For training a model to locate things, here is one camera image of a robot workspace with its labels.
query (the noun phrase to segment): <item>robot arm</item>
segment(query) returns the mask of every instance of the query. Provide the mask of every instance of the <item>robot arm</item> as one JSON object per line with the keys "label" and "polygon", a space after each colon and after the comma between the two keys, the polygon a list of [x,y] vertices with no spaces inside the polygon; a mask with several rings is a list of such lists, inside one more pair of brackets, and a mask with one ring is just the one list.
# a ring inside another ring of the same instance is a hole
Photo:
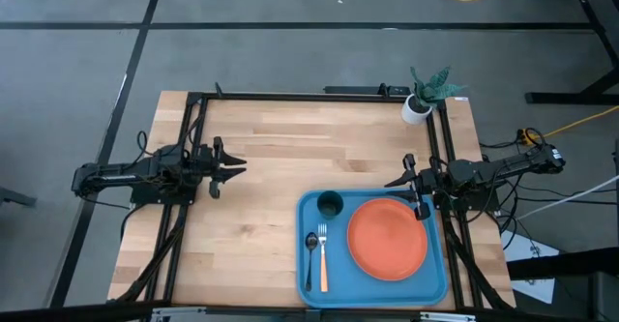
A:
{"label": "robot arm", "polygon": [[75,171],[72,191],[85,197],[106,188],[131,187],[132,203],[191,203],[203,177],[211,177],[209,193],[219,198],[219,183],[246,170],[242,167],[226,169],[220,165],[244,163],[227,155],[221,138],[215,137],[213,148],[201,145],[196,157],[190,157],[180,145],[169,145],[132,163],[86,163]]}
{"label": "robot arm", "polygon": [[565,161],[554,146],[546,144],[498,161],[450,161],[444,172],[437,171],[434,166],[415,173],[415,160],[412,154],[404,156],[403,164],[404,173],[395,181],[385,185],[385,188],[402,186],[410,182],[409,190],[388,191],[388,194],[404,198],[409,202],[417,202],[419,207],[415,214],[418,220],[424,220],[429,217],[429,210],[423,201],[423,194],[441,191],[441,193],[457,197],[459,204],[463,204],[463,210],[479,210],[479,202],[475,200],[486,199],[492,185],[528,172],[559,173],[563,170]]}

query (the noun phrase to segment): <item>fork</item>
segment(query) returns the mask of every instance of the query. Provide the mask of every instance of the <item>fork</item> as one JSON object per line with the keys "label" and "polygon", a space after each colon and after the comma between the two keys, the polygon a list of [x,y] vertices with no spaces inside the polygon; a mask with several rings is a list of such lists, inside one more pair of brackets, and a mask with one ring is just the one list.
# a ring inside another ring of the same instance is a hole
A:
{"label": "fork", "polygon": [[327,283],[327,262],[325,261],[325,244],[327,243],[327,224],[318,224],[318,243],[320,243],[320,291],[329,291]]}

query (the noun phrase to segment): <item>black floor stripe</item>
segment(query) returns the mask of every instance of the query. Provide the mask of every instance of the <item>black floor stripe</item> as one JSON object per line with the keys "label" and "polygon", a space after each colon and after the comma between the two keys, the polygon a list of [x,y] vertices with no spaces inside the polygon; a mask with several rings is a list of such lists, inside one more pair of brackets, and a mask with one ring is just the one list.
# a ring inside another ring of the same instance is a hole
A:
{"label": "black floor stripe", "polygon": [[151,30],[475,30],[592,31],[589,22],[154,22]]}
{"label": "black floor stripe", "polygon": [[604,50],[606,51],[606,54],[608,55],[608,58],[610,59],[612,66],[617,67],[619,65],[619,57],[617,57],[617,53],[612,48],[612,44],[610,43],[610,40],[608,39],[608,36],[606,35],[604,27],[598,20],[598,17],[596,16],[595,11],[591,7],[591,3],[589,2],[589,0],[578,0],[578,1],[580,2],[580,6],[582,7],[582,10],[587,15],[587,18],[589,19],[589,21],[591,22],[591,25],[594,27],[593,28],[594,31],[598,34],[598,38],[600,38],[600,42],[602,43],[602,46],[604,47]]}
{"label": "black floor stripe", "polygon": [[142,26],[140,22],[0,22],[0,30],[124,30]]}
{"label": "black floor stripe", "polygon": [[[148,25],[152,21],[158,2],[159,0],[149,1],[146,14],[144,15],[144,19],[142,21],[143,25]],[[125,79],[123,80],[116,104],[112,110],[112,115],[109,120],[109,124],[107,125],[105,136],[103,137],[102,147],[97,155],[97,163],[105,164],[109,162],[114,141],[116,140],[116,134],[118,133],[118,129],[123,118],[123,113],[127,105],[127,100],[129,99],[129,93],[132,89],[133,79],[135,78],[135,72],[137,71],[137,66],[144,49],[144,45],[146,44],[147,36],[148,29],[141,29],[137,34],[137,39],[135,41],[135,45],[133,46],[132,56],[129,60],[127,71],[125,72]],[[97,200],[97,195],[90,195],[90,198]],[[71,287],[71,281],[74,276],[75,268],[77,266],[77,261],[79,260],[79,254],[81,253],[84,245],[86,234],[88,233],[88,227],[90,226],[90,221],[94,211],[95,205],[92,202],[82,202],[75,232],[71,239],[71,244],[69,246],[69,250],[67,251],[60,276],[58,277],[56,288],[51,297],[50,307],[62,307],[65,304],[67,294],[69,293],[69,288]]]}

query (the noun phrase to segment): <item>black bracket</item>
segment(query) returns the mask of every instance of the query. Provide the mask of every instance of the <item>black bracket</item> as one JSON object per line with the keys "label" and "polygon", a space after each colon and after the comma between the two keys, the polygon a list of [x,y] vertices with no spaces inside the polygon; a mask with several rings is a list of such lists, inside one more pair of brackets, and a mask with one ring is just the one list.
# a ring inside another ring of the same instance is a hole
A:
{"label": "black bracket", "polygon": [[306,322],[320,322],[322,311],[317,308],[306,309]]}
{"label": "black bracket", "polygon": [[202,100],[202,94],[190,92],[187,94],[187,100],[185,106],[192,107],[194,104],[199,103]]}
{"label": "black bracket", "polygon": [[184,230],[185,218],[179,217],[176,220],[176,224],[163,241],[162,246],[153,254],[153,259],[146,265],[144,271],[142,271],[139,277],[132,283],[127,292],[117,299],[109,301],[109,303],[135,302],[144,287],[148,284],[148,281],[159,271],[159,267],[167,256],[167,253],[180,239],[182,239]]}
{"label": "black bracket", "polygon": [[0,204],[2,204],[2,202],[4,201],[14,202],[24,206],[33,206],[37,199],[34,197],[26,196],[17,191],[8,190],[0,187]]}
{"label": "black bracket", "polygon": [[416,203],[417,207],[413,210],[417,220],[426,220],[430,216],[429,206],[424,201],[422,190],[416,186],[419,180],[415,173],[415,157],[412,154],[406,154],[402,159],[404,173],[395,181],[385,185],[385,188],[402,186],[410,183],[409,190],[387,191],[388,195],[395,196],[406,200],[408,203]]}
{"label": "black bracket", "polygon": [[330,95],[380,95],[388,99],[392,95],[408,96],[411,94],[408,86],[385,85],[375,86],[325,86],[323,91]]}
{"label": "black bracket", "polygon": [[217,92],[217,97],[223,99],[223,91],[221,90],[220,84],[215,82],[215,91]]}
{"label": "black bracket", "polygon": [[447,241],[450,243],[452,248],[456,251],[457,256],[460,258],[464,267],[469,274],[469,276],[475,280],[477,285],[479,286],[482,293],[487,298],[487,301],[490,303],[492,308],[503,309],[503,310],[511,310],[514,309],[509,304],[505,303],[501,296],[496,292],[494,288],[490,285],[484,273],[480,270],[480,268],[475,264],[475,260],[471,257],[471,255],[467,252],[466,248],[462,244],[462,242],[457,237],[456,231],[454,230],[454,226],[450,221],[445,222],[444,231],[447,238]]}

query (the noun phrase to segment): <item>wooden table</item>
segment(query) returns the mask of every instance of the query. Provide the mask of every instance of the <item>wooden table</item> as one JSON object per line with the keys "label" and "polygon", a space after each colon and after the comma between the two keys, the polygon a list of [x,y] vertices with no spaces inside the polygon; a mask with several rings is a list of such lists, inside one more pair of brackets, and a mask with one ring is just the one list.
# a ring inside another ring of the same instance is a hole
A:
{"label": "wooden table", "polygon": [[[148,151],[176,143],[186,97],[186,92],[162,92]],[[450,99],[447,106],[457,158],[480,160],[468,101]],[[300,196],[307,190],[380,188],[401,175],[406,153],[415,155],[417,170],[429,167],[427,127],[405,125],[400,108],[398,103],[209,101],[202,142],[221,136],[229,154],[247,160],[248,171],[221,185],[219,200],[209,197],[208,183],[200,185],[189,208],[172,303],[302,307],[295,283]],[[437,115],[435,122],[444,158]],[[124,293],[151,259],[161,215],[162,205],[148,205],[129,218],[109,298]],[[484,215],[470,223],[470,233],[478,266],[514,305],[496,225]],[[461,263],[459,269],[470,306],[468,276]],[[164,262],[156,298],[162,297],[166,272]],[[451,289],[430,308],[455,308]]]}

